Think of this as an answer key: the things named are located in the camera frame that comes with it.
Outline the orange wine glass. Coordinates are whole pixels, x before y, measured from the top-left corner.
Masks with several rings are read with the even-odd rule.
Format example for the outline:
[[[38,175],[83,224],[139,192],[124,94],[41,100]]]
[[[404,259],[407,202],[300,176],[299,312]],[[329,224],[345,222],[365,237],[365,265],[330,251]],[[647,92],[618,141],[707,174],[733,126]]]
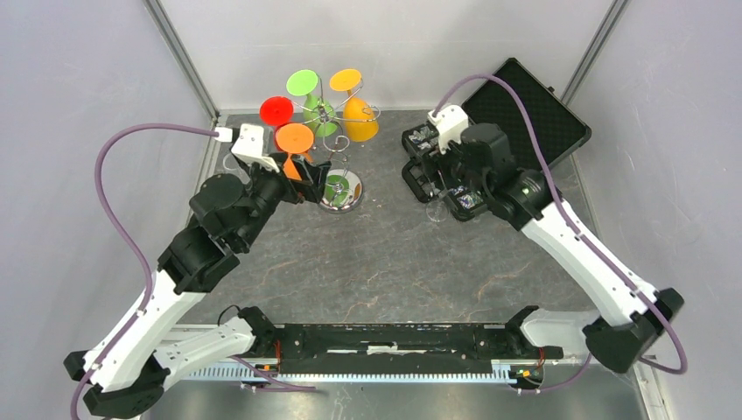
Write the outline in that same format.
[[[280,127],[275,134],[276,145],[280,151],[288,154],[283,171],[289,179],[300,180],[297,166],[291,160],[295,156],[302,156],[309,163],[312,157],[309,150],[314,145],[314,134],[312,130],[297,122],[287,123]]]

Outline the clear wine glass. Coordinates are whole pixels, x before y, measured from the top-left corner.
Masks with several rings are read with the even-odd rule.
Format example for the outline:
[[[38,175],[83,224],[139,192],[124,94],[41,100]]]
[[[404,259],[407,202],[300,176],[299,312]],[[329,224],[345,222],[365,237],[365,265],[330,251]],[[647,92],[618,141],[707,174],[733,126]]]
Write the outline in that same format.
[[[441,223],[448,219],[450,211],[445,201],[436,197],[425,204],[425,214],[430,221]]]
[[[240,167],[238,160],[231,154],[227,154],[222,158],[221,169],[226,174],[238,177],[243,184],[247,185],[251,183],[248,173]]]

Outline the clear wine glass front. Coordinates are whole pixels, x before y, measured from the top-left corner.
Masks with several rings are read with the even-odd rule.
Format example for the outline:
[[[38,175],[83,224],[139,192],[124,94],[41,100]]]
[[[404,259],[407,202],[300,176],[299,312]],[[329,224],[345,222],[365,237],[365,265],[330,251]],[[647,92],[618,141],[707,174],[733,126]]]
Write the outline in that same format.
[[[247,185],[251,183],[248,173],[240,167],[238,160],[231,154],[227,154],[222,158],[221,169],[226,174],[238,177],[243,184]]]

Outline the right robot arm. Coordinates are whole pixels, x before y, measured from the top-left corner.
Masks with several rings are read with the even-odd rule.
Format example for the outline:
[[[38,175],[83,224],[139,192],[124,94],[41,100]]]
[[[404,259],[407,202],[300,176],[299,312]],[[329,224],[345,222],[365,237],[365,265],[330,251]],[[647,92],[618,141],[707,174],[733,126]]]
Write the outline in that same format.
[[[441,179],[477,193],[486,209],[544,249],[584,290],[598,317],[582,329],[590,354],[625,373],[663,335],[684,305],[673,288],[656,289],[579,223],[547,176],[515,162],[508,137],[492,123],[434,131],[428,158]]]

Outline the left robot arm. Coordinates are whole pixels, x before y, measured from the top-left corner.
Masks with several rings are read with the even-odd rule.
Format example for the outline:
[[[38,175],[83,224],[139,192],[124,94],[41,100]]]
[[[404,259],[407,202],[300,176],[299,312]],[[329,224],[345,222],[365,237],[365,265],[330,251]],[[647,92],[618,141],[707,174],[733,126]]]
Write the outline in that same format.
[[[233,174],[208,178],[191,198],[192,217],[157,260],[143,292],[98,346],[70,353],[66,371],[87,391],[90,414],[129,419],[151,408],[189,374],[232,356],[274,356],[277,333],[265,314],[248,307],[225,323],[166,345],[164,337],[249,252],[281,202],[319,202],[329,162],[296,159],[300,179],[253,164],[251,182]]]

